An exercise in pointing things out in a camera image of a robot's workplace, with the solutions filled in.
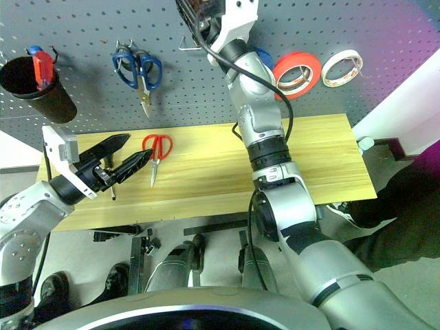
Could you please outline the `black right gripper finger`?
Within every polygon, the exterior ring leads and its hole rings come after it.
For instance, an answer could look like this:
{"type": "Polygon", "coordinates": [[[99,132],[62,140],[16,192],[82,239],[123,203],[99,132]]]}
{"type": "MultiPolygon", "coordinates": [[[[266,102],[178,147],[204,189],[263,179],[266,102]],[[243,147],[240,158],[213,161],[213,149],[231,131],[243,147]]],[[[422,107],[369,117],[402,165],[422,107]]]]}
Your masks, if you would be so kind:
{"type": "Polygon", "coordinates": [[[197,20],[198,0],[176,0],[177,10],[186,23],[197,20]]]}

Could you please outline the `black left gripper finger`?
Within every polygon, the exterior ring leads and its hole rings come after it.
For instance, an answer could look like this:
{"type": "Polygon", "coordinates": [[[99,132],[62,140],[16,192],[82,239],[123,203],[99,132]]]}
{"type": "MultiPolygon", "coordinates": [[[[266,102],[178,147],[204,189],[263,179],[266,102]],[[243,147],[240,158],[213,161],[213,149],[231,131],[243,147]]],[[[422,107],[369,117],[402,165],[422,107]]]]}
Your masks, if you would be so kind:
{"type": "Polygon", "coordinates": [[[142,169],[150,160],[153,149],[138,151],[125,159],[114,171],[115,182],[121,184],[142,169]]]}
{"type": "Polygon", "coordinates": [[[112,155],[116,151],[119,151],[130,137],[131,135],[129,133],[111,135],[86,151],[83,151],[80,154],[80,161],[101,160],[106,156],[112,155]]]}

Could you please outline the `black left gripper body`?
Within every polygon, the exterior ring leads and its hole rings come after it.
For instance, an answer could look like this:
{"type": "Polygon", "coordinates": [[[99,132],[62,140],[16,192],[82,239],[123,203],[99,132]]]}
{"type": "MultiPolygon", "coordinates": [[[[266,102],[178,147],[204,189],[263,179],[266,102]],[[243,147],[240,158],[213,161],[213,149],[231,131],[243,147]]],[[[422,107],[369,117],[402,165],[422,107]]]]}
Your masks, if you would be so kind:
{"type": "Polygon", "coordinates": [[[105,191],[116,183],[116,176],[110,171],[100,167],[100,160],[80,158],[74,163],[76,176],[79,177],[95,193],[105,191]]]}

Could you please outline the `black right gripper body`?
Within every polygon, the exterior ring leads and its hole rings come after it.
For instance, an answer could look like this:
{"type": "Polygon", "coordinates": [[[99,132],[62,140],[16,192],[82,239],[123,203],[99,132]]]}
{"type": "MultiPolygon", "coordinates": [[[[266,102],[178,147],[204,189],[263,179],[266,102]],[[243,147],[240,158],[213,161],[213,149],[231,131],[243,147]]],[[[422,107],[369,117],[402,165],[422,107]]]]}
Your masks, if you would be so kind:
{"type": "Polygon", "coordinates": [[[197,14],[199,27],[205,39],[215,39],[221,31],[221,17],[226,13],[226,1],[202,1],[197,14]]]}

